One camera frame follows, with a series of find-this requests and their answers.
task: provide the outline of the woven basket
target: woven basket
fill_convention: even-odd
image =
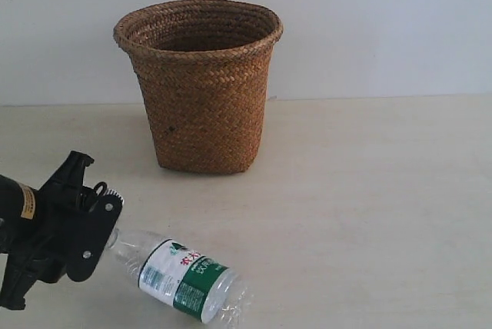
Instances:
[[[161,167],[231,174],[251,166],[282,33],[272,10],[228,0],[165,2],[118,22],[114,38],[137,75]]]

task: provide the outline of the beige tabletop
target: beige tabletop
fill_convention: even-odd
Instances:
[[[140,105],[0,108],[0,174],[37,188],[70,150],[124,195],[123,228],[250,281],[244,328],[492,325],[492,96],[270,101],[256,162],[229,177],[160,169]],[[108,259],[26,298],[1,328],[201,327]]]

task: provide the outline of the plastic water bottle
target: plastic water bottle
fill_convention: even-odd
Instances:
[[[151,231],[114,229],[106,246],[145,293],[209,327],[239,327],[251,293],[233,269]]]

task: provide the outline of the white wall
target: white wall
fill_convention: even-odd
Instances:
[[[141,101],[112,28],[163,1],[0,0],[0,105]],[[244,1],[285,23],[279,99],[492,91],[492,0]]]

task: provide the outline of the basket rim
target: basket rim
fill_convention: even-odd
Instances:
[[[200,3],[206,5],[219,4],[240,7],[242,6],[249,8],[253,12],[255,10],[263,12],[264,14],[268,15],[273,21],[274,30],[267,36],[258,39],[257,41],[238,47],[190,52],[179,52],[152,48],[145,45],[140,45],[123,36],[123,30],[132,23],[132,19],[135,17],[140,17],[141,15],[153,12],[156,9],[162,10],[163,8],[168,8],[169,10],[172,10],[173,8],[179,8]],[[258,55],[277,43],[283,35],[283,32],[284,26],[278,15],[274,11],[263,5],[235,0],[174,0],[168,2],[160,2],[134,10],[133,12],[129,12],[128,14],[123,16],[114,26],[113,38],[118,46],[130,56],[135,56],[139,58],[156,58],[160,61],[164,60],[169,62],[208,62],[213,60],[224,61],[243,59],[244,57],[247,57],[249,55]]]

